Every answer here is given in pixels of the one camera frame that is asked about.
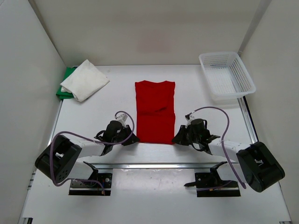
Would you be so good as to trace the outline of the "red cloth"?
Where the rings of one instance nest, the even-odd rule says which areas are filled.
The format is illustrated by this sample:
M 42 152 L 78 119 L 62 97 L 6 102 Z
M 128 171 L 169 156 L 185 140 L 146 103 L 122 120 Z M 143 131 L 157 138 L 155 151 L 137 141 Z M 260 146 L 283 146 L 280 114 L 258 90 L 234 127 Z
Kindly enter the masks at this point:
M 135 83 L 137 137 L 142 143 L 172 144 L 175 135 L 175 82 Z

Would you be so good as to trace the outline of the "white t shirt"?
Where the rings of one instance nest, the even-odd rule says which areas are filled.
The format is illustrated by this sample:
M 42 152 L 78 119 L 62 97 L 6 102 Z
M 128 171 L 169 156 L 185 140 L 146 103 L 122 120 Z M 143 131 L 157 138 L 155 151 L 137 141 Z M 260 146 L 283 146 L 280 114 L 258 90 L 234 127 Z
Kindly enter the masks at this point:
M 71 93 L 78 102 L 83 102 L 109 82 L 107 76 L 86 59 L 60 86 L 62 92 Z

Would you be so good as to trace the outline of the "green t shirt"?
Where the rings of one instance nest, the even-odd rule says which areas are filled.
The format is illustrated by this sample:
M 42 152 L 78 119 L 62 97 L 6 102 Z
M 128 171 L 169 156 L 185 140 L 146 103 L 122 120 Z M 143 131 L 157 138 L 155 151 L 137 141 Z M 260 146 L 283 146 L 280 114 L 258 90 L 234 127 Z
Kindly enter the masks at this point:
M 66 71 L 64 73 L 64 78 L 63 78 L 63 81 L 68 78 L 74 71 L 75 71 L 76 67 L 67 67 L 66 68 Z M 63 99 L 71 99 L 71 98 L 74 98 L 73 94 L 72 93 L 68 93 L 68 92 L 62 92 L 62 86 L 59 86 L 57 92 L 56 92 L 56 96 L 60 99 L 60 100 L 63 100 Z

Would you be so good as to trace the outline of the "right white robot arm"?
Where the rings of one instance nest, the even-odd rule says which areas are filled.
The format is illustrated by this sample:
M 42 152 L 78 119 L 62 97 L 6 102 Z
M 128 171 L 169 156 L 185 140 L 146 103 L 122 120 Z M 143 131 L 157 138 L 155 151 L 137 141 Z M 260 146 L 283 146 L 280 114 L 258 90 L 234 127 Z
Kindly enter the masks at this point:
M 285 171 L 264 143 L 247 145 L 222 140 L 209 132 L 204 119 L 192 119 L 182 125 L 172 142 L 226 159 L 211 167 L 207 177 L 185 184 L 187 187 L 214 190 L 235 182 L 247 183 L 254 191 L 262 192 L 285 177 Z

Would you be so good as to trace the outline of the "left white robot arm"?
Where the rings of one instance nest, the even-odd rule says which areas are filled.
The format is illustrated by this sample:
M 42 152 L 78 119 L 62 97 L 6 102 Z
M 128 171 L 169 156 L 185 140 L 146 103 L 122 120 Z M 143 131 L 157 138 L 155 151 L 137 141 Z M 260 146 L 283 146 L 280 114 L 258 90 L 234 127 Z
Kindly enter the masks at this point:
M 78 160 L 89 156 L 104 156 L 115 145 L 137 143 L 139 139 L 134 130 L 135 125 L 130 126 L 123 117 L 118 117 L 110 121 L 106 129 L 99 131 L 93 139 L 69 131 L 59 132 L 37 157 L 35 167 L 57 187 L 68 180 L 81 182 L 88 187 L 102 187 L 95 166 Z

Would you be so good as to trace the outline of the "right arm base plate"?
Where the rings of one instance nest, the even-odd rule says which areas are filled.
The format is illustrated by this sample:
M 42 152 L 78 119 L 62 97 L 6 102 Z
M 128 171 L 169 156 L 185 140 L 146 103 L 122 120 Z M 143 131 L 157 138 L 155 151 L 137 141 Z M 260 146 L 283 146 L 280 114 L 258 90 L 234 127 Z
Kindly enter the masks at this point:
M 240 197 L 238 182 L 217 179 L 212 173 L 195 173 L 197 197 Z

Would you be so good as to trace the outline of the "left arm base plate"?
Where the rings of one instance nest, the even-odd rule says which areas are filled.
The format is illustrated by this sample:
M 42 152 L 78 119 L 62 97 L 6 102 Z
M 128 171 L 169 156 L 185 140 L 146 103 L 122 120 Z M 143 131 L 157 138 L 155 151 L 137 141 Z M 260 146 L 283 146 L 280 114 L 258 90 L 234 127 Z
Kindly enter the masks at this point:
M 69 187 L 70 196 L 110 196 L 112 189 L 113 170 L 100 169 L 95 176 L 101 183 L 71 181 Z

